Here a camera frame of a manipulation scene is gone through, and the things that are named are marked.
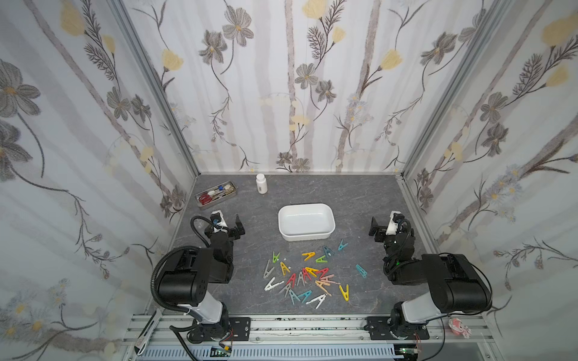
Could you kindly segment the dark teal clothespin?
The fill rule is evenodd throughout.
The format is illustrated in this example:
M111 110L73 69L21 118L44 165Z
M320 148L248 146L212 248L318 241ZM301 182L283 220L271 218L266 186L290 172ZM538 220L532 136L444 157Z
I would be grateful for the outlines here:
M324 245L323 251L324 251L325 257L327 257L327 258L331 258L334 256L334 252L328 246Z

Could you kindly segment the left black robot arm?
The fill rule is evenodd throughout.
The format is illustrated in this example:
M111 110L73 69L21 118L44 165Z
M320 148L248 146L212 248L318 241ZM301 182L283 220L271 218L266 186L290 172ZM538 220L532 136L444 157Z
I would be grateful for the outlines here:
M151 295L160 307L192 317L190 326L169 328L182 346L231 341L233 326L227 306L208 287L231 281L234 242L245 234L245 227L240 217L229 227L219 211L208 218L193 216L190 226L203 246L180 246L161 257L152 272Z

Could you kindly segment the pink white small object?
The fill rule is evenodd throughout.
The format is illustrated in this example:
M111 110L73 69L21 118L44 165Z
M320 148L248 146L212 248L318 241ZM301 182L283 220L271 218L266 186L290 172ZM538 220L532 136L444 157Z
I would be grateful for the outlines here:
M452 333L455 335L460 335L466 339L469 339L472 335L471 329L467 326L461 319L456 317L451 317L448 322L448 326Z

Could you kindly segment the yellow clothespin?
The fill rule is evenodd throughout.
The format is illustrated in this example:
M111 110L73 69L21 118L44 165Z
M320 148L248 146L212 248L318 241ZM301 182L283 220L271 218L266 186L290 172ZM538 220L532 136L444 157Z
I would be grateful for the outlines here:
M286 276L291 270L286 266L286 264L284 262L280 263L281 266L281 272L283 274L283 276Z
M349 294L349 285L346 284L345 286L340 285L339 286L340 289L340 293L342 294L343 299L348 302L350 299L350 294Z
M317 278L317 272L318 272L317 269L313 269L313 268L310 268L310 267L305 267L305 271L306 271L308 274L310 274L311 276L313 276L314 278Z
M308 260L313 258L315 255L316 255L316 252L314 252L314 251L302 253L303 261L307 262Z

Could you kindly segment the white pill bottle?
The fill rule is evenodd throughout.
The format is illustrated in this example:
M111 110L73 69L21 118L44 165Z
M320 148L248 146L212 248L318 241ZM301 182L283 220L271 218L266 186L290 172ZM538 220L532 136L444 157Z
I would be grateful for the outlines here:
M264 174L257 174L256 184L257 184L257 191L259 192L259 194L264 195L268 192L266 176Z

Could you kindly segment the aluminium front rail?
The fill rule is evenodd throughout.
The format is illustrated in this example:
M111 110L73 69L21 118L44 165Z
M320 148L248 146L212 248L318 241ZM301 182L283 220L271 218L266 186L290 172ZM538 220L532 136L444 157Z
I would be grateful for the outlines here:
M386 329L385 316L366 314L256 314L233 324L233 350L205 341L185 350L170 327L185 328L191 317L164 315L151 326L135 315L122 338L124 360L502 360L492 331L480 316L463 317L471 336L456 335L448 320L435 320L405 339Z

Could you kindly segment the grey clothespin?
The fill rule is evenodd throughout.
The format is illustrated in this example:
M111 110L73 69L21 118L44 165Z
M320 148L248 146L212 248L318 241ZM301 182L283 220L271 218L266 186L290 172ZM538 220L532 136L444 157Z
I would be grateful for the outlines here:
M270 260L267 260L267 264L266 264L265 270L264 270L264 272L263 272L263 278L264 278L264 279L269 278L269 276L270 276L270 275L273 273L273 271L274 271L274 267L269 267L269 264L270 264Z

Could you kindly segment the white clothespin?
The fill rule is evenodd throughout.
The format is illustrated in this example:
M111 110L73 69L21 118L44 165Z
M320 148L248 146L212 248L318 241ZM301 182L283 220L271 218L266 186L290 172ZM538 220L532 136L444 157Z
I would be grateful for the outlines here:
M265 291L271 291L274 290L276 287L281 286L284 284L284 281L276 281L275 277L272 277L268 283L266 284L266 286L264 287Z
M328 296L327 294L322 294L314 299L310 299L309 301L306 302L306 304L311 305L311 307L314 307L315 309L319 309L320 306L325 301L325 299L327 298L327 296Z

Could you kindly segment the white clothespin bottom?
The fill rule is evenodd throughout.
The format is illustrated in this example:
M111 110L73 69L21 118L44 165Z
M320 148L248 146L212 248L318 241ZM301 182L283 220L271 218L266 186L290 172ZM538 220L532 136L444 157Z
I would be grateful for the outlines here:
M327 298L327 296L328 296L327 294L322 294L314 299L310 299L309 301L306 302L306 304L311 305L311 307L314 307L315 309L319 309L320 306L325 301L325 299Z

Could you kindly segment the metal tray with tools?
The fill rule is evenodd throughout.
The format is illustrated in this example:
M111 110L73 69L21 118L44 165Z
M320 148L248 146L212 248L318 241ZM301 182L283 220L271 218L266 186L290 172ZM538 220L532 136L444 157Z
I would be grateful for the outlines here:
M229 200L235 197L236 194L236 185L231 181L227 181L197 193L194 196L194 201L199 209L206 209Z

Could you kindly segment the pink clothespin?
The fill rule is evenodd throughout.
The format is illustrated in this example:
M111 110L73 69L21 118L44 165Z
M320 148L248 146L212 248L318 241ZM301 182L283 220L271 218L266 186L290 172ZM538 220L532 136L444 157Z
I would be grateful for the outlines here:
M334 275L326 275L324 277L320 277L320 281L325 282L326 284L339 284L339 282L333 280L333 277Z

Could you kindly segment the white storage box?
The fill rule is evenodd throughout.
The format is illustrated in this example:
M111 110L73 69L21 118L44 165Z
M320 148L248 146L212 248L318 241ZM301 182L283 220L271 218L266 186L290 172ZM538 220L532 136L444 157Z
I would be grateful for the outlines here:
M328 239L335 228L334 212L323 203L286 205L278 212L278 231L288 242Z

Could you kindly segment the teal clothespin bottom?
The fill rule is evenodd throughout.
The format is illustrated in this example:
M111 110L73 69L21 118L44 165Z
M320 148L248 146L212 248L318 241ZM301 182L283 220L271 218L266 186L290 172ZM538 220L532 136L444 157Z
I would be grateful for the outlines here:
M307 290L306 292L301 293L297 297L298 297L299 301L301 301L302 303L305 303L308 300L308 298L310 298L311 295L312 295L312 291Z

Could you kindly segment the red clothespin pile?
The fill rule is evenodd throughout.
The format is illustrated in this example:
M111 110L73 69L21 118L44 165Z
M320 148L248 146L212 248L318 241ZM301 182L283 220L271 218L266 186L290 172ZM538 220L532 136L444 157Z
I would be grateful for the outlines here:
M290 278L287 280L286 284L289 285L291 288L294 288L297 282L297 274L293 273Z

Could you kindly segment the tan clothespin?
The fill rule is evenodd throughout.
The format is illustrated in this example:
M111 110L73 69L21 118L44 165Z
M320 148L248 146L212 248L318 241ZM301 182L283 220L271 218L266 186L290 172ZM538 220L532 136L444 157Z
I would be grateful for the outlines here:
M331 293L327 290L327 287L330 286L328 282L315 281L315 285L319 287L326 295L331 296Z

